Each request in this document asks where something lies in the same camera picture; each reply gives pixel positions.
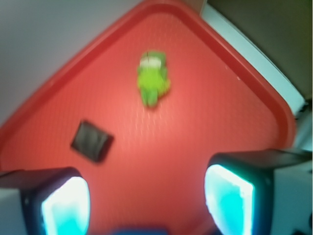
cyan light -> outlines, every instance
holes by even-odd
[[[47,235],[84,235],[90,217],[90,195],[87,182],[72,177],[42,202]]]
[[[215,164],[206,171],[204,192],[209,212],[223,234],[252,234],[252,183]]]

